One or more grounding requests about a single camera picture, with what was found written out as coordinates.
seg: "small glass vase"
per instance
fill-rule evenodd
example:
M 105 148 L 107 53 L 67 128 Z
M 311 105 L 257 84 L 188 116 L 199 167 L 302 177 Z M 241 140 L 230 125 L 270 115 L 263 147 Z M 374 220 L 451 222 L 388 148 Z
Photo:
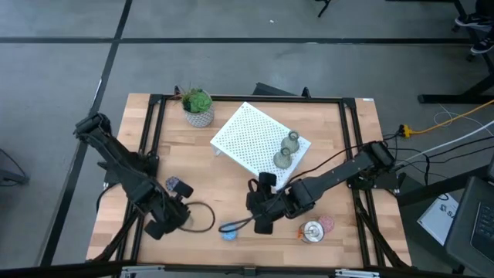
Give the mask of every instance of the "small glass vase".
M 297 152 L 299 150 L 299 133 L 290 131 L 288 136 L 281 141 L 281 147 L 287 147 L 290 150 L 290 154 Z
M 276 167 L 281 169 L 287 169 L 292 164 L 292 157 L 290 156 L 290 150 L 287 147 L 283 147 L 272 158 Z

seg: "perforated white board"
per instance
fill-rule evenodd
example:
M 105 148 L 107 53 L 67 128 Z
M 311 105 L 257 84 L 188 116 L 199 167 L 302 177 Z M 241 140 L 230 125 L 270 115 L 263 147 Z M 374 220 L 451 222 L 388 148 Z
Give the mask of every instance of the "perforated white board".
M 281 141 L 289 131 L 288 127 L 245 102 L 213 137 L 211 145 L 217 154 L 220 151 L 228 155 L 256 177 L 260 172 L 275 174 L 276 189 L 280 189 L 310 147 L 310 142 L 300 136 L 300 147 L 291 154 L 290 167 L 284 170 L 276 167 L 272 158 L 281 149 Z

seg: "blue object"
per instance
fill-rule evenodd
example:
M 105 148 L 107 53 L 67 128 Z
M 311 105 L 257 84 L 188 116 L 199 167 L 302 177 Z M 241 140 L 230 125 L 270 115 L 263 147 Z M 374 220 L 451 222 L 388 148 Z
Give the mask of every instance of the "blue object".
M 235 225 L 228 225 L 225 227 L 225 229 L 234 229 L 234 228 L 235 228 Z M 237 231 L 222 232 L 222 238 L 224 240 L 228 240 L 228 241 L 234 240 L 237 238 Z

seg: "wooden tabletop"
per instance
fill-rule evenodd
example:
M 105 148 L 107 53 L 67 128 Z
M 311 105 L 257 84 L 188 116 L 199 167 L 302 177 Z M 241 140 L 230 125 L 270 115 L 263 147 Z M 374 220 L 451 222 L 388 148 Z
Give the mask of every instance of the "wooden tabletop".
M 149 94 L 130 94 L 123 112 L 118 140 L 130 151 L 137 151 L 146 117 Z M 360 129 L 364 142 L 381 140 L 381 128 L 372 99 L 356 99 Z M 362 267 L 357 224 L 351 192 L 346 183 L 327 191 L 316 207 L 296 219 L 280 219 L 274 223 L 272 235 L 254 233 L 251 222 L 234 241 L 225 241 L 218 226 L 249 217 L 245 208 L 247 181 L 252 174 L 226 155 L 214 156 L 209 141 L 222 128 L 242 102 L 217 101 L 215 119 L 209 127 L 192 127 L 184 117 L 181 105 L 167 101 L 161 129 L 158 181 L 177 176 L 194 188 L 186 202 L 208 203 L 216 214 L 215 227 L 205 233 L 176 230 L 159 241 L 145 232 L 140 244 L 141 263 L 177 263 L 201 265 L 256 265 L 304 267 Z M 344 149 L 339 109 L 331 103 L 250 103 L 312 142 L 294 174 L 317 166 L 321 161 Z M 148 150 L 157 116 L 155 107 L 151 122 Z M 350 111 L 347 111 L 352 145 L 355 144 Z M 309 175 L 320 175 L 343 163 L 344 153 Z M 386 191 L 373 190 L 379 228 L 391 248 L 406 263 L 411 263 L 396 199 Z M 122 226 L 127 198 L 120 186 L 109 190 L 101 200 L 87 258 L 99 255 Z M 335 221 L 334 230 L 322 242 L 306 244 L 297 239 L 297 229 L 322 215 Z M 211 213 L 203 207 L 191 206 L 191 229 L 206 228 Z M 128 236 L 125 258 L 130 257 L 134 232 Z M 370 259 L 376 263 L 372 236 L 367 231 Z

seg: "shoe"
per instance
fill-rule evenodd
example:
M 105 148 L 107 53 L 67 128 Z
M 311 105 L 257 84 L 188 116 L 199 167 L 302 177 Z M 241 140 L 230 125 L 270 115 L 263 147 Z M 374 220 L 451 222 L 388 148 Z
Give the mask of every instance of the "shoe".
M 483 54 L 487 53 L 489 50 L 491 50 L 494 47 L 494 34 L 489 33 L 484 39 L 482 39 L 480 42 L 477 42 L 473 47 L 470 49 L 472 53 L 474 54 Z
M 455 23 L 461 27 L 487 27 L 491 26 L 494 22 L 489 17 L 472 13 L 467 16 L 459 16 L 455 19 Z

